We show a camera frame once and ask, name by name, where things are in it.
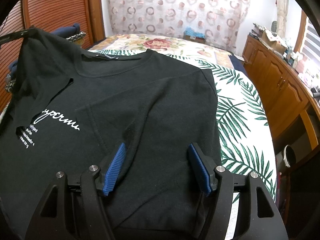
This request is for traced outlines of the black t-shirt white lettering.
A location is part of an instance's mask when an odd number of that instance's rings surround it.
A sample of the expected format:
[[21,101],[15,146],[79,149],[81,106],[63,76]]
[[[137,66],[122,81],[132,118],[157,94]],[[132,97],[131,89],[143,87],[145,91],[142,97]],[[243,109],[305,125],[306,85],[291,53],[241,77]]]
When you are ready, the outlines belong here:
[[24,237],[56,172],[81,174],[121,144],[126,156],[104,201],[117,239],[199,237],[208,202],[192,175],[195,142],[221,164],[212,71],[153,50],[109,57],[37,30],[23,40],[1,121],[1,200]]

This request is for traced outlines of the beige tied curtain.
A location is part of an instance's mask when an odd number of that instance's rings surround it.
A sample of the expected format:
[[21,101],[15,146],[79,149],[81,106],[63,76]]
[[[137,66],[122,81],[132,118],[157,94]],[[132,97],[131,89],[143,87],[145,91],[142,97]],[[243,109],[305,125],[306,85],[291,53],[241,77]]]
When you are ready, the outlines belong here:
[[287,12],[289,6],[289,0],[276,0],[277,5],[277,34],[281,37],[285,37]]

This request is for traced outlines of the cardboard box blue contents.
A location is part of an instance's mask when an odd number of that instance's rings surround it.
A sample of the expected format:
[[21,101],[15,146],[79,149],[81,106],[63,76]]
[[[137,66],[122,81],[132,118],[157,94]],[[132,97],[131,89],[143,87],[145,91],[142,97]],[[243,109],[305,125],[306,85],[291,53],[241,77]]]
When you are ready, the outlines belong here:
[[196,32],[193,28],[187,27],[184,31],[183,38],[187,41],[205,44],[206,37],[203,33]]

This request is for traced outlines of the wooden louvered closet door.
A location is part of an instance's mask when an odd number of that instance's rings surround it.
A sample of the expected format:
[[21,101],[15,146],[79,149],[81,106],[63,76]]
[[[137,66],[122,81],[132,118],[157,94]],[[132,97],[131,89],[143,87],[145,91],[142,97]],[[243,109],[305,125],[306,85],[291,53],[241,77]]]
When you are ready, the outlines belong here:
[[78,23],[83,48],[105,37],[101,0],[2,0],[1,35],[37,27],[47,32]]

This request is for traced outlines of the striped window blind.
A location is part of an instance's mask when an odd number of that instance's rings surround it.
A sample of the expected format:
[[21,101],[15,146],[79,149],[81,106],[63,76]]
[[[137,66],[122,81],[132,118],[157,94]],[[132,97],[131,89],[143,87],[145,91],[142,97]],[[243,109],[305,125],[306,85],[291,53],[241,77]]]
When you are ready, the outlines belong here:
[[319,66],[320,37],[308,17],[306,18],[302,45],[299,52],[306,55],[310,60]]

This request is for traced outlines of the palm leaf print bedsheet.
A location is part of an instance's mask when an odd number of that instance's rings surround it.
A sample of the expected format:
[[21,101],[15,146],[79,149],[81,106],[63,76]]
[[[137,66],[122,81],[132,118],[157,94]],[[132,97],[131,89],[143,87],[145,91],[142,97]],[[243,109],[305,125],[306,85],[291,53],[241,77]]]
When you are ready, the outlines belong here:
[[128,154],[107,212],[117,239],[198,237],[216,193],[195,172],[199,146],[234,174],[256,172],[271,195],[275,161],[267,117],[242,66],[147,50],[133,70],[112,67],[112,96],[89,107],[103,139],[123,132]]

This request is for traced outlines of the floral quilt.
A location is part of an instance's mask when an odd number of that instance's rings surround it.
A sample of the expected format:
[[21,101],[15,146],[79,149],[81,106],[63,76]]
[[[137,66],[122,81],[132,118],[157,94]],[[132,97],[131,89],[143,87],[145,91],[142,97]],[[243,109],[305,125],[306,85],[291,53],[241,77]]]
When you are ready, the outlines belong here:
[[187,41],[181,38],[144,34],[117,34],[107,37],[96,44],[92,50],[120,50],[140,53],[147,49],[162,54],[201,59],[209,63],[218,64],[233,69],[230,59],[231,53],[211,47],[209,45]]

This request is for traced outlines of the circle patterned folded cloth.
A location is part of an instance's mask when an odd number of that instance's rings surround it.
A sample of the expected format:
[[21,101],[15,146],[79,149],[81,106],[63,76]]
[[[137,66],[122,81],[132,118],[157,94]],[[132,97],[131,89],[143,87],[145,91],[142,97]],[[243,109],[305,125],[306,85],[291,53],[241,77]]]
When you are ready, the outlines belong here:
[[[80,31],[78,34],[74,34],[70,37],[66,37],[66,40],[72,43],[79,44],[80,46],[84,44],[84,37],[86,33],[84,31]],[[5,78],[5,86],[4,89],[6,92],[11,93],[13,90],[13,86],[16,82],[16,71],[17,71],[17,60],[12,62],[9,65],[10,73]]]

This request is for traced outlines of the open cardboard box on cabinet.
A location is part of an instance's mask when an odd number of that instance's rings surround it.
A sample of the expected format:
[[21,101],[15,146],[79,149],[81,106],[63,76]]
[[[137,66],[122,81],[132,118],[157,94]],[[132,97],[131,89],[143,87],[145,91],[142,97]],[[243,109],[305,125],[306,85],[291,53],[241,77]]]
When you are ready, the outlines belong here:
[[273,33],[268,29],[265,29],[263,31],[263,34],[260,39],[270,48],[281,54],[284,54],[285,50],[288,49],[286,41],[283,38],[281,38],[277,33]]

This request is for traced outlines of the circle patterned curtain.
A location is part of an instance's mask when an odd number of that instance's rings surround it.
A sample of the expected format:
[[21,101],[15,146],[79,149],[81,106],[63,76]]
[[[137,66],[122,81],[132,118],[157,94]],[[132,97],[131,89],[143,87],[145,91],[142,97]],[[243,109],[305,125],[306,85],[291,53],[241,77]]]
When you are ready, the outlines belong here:
[[188,28],[206,44],[236,51],[250,0],[107,0],[115,34],[183,38]]

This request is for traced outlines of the wooden sideboard cabinet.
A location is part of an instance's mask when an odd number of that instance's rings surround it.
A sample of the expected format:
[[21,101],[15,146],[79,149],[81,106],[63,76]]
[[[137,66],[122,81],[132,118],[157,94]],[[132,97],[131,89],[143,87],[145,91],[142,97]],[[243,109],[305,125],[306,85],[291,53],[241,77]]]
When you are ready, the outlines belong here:
[[242,57],[255,85],[270,127],[275,150],[307,134],[319,145],[319,106],[297,73],[261,41],[248,35]]

